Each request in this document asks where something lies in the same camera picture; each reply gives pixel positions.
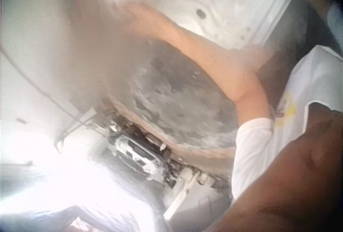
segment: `hole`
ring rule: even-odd
[[[200,19],[206,19],[206,13],[201,9],[197,10],[197,15],[199,16]]]

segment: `hand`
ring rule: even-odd
[[[140,36],[167,41],[175,24],[162,13],[138,2],[125,2],[122,9],[133,15],[133,21],[125,30]]]

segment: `bright light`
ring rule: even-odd
[[[60,157],[49,167],[48,181],[0,202],[0,214],[58,212],[77,205],[114,228],[132,219],[137,231],[155,231],[151,206],[136,199],[111,174],[94,164]]]

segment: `forearm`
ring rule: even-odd
[[[261,86],[239,50],[228,51],[175,25],[163,40],[196,62],[234,102],[247,91]]]

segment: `white sleeve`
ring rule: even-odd
[[[330,110],[343,112],[343,59],[327,47],[317,46],[311,52],[312,69],[307,87],[303,133],[306,131],[309,106],[320,103]]]
[[[269,166],[274,157],[267,144],[272,138],[272,121],[257,118],[244,123],[237,132],[232,174],[232,194],[237,199]]]

